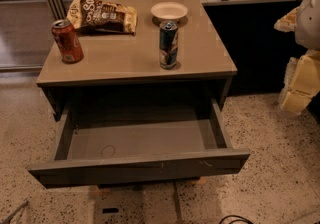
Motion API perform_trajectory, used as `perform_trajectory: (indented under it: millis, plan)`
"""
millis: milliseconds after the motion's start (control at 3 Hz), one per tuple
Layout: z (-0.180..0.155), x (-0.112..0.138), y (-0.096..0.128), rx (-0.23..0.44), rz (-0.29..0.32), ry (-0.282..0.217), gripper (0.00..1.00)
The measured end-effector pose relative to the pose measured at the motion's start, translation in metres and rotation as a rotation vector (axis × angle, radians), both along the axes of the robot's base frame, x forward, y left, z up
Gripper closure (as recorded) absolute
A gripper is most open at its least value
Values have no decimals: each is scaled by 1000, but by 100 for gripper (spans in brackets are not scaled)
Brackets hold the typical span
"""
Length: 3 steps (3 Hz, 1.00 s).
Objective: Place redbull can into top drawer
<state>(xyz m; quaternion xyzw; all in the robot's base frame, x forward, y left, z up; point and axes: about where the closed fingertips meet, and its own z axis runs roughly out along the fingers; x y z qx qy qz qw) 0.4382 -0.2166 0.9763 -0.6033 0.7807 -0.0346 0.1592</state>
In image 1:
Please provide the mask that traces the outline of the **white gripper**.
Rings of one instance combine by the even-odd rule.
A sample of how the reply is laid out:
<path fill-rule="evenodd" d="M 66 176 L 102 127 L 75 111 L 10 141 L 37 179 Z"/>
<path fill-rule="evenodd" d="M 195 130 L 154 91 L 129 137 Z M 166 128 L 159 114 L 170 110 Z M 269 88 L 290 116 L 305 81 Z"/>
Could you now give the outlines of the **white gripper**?
<path fill-rule="evenodd" d="M 274 24 L 281 32 L 295 30 L 296 42 L 308 50 L 299 59 L 291 57 L 284 88 L 279 95 L 281 110 L 300 114 L 320 92 L 320 0 L 303 0 Z"/>

